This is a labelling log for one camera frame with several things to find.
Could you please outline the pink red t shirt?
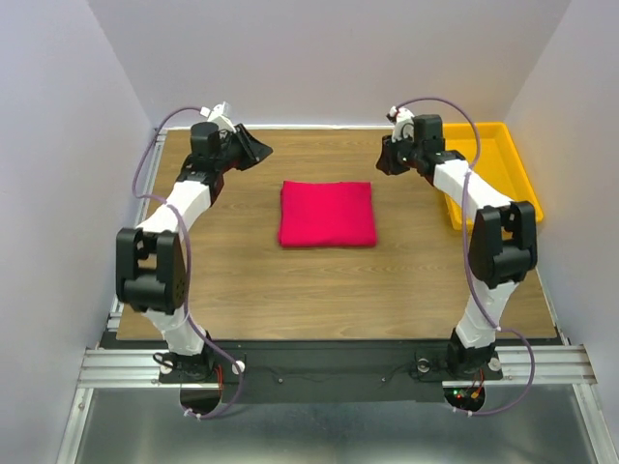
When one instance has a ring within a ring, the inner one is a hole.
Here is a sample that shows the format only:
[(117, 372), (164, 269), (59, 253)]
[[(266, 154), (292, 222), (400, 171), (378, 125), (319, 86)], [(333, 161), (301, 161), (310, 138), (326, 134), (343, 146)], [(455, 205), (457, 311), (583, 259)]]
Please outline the pink red t shirt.
[(278, 241), (284, 248), (376, 246), (371, 183), (283, 182)]

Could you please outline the yellow plastic tray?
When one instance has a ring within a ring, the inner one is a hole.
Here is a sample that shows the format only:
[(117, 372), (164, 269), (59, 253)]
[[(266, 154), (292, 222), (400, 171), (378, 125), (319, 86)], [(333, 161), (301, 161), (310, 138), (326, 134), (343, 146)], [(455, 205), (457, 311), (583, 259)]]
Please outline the yellow plastic tray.
[[(544, 211), (508, 127), (502, 122), (482, 122), (476, 126), (482, 151), (475, 172), (513, 200), (530, 202), (536, 211), (536, 222), (542, 222), (545, 218)], [(443, 133), (448, 150), (457, 150), (468, 161), (473, 160), (476, 143), (473, 130), (467, 123), (446, 123), (443, 125)]]

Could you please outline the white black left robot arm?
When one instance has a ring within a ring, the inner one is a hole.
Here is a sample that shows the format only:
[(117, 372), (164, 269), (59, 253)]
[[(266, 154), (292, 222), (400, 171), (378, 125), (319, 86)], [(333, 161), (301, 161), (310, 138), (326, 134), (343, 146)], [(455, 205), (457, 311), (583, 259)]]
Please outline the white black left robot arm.
[(203, 381), (216, 371), (216, 359), (208, 332), (190, 316), (186, 238), (219, 197), (225, 174), (252, 168), (273, 150), (242, 124), (223, 129), (213, 122), (193, 125), (190, 145), (171, 193), (157, 210), (117, 233), (115, 277), (118, 300), (146, 317), (167, 344), (167, 353), (155, 357), (162, 374)]

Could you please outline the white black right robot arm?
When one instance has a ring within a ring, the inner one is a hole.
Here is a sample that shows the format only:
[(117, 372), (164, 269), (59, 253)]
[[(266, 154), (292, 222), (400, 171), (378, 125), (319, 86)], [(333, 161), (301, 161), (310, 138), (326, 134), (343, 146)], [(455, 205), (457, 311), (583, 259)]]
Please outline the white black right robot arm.
[(500, 193), (460, 152), (447, 149), (439, 116), (393, 107), (387, 118), (394, 127), (382, 139), (377, 169), (387, 175), (416, 170), (459, 205), (463, 223), (473, 224), (463, 234), (470, 296), (445, 354), (448, 371), (466, 377), (491, 362), (507, 303), (537, 265), (536, 210)]

